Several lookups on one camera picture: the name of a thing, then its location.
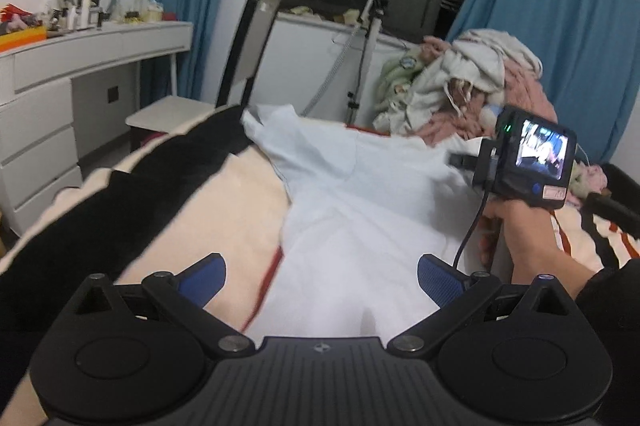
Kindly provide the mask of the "black sleeve forearm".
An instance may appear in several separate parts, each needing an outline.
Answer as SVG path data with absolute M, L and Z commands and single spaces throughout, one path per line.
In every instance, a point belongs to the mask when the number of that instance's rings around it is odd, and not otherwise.
M 577 306 L 613 363 L 613 380 L 598 419 L 603 425 L 639 424 L 639 259 L 603 269 L 578 294 Z

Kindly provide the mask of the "person right hand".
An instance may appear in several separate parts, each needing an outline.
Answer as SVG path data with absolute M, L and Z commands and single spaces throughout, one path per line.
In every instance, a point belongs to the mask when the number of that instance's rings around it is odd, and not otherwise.
M 575 299 L 594 272 L 579 264 L 556 244 L 551 215 L 521 200 L 492 198 L 478 223 L 480 261 L 488 267 L 503 235 L 513 264 L 512 282 L 530 284 L 538 275 L 552 275 Z

